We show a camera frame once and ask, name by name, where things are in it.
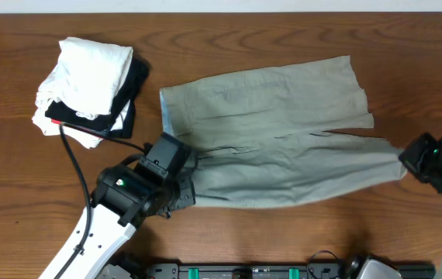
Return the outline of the khaki green shorts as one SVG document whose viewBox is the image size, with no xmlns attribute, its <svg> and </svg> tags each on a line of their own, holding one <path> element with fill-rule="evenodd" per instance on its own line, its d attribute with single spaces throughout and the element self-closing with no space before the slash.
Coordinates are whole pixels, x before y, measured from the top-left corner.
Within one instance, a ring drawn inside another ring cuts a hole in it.
<svg viewBox="0 0 442 279">
<path fill-rule="evenodd" d="M 166 133 L 192 146 L 202 207 L 304 205 L 398 181 L 348 56 L 206 77 L 160 91 Z"/>
</svg>

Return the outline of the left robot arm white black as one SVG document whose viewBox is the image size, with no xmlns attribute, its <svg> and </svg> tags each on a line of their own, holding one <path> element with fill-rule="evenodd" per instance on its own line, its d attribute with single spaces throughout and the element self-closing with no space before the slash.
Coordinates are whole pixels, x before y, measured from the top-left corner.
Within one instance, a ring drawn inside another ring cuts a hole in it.
<svg viewBox="0 0 442 279">
<path fill-rule="evenodd" d="M 73 232 L 41 276 L 96 278 L 146 218 L 168 218 L 195 204 L 196 167 L 195 150 L 163 133 L 155 144 L 104 169 L 94 191 L 85 193 Z"/>
</svg>

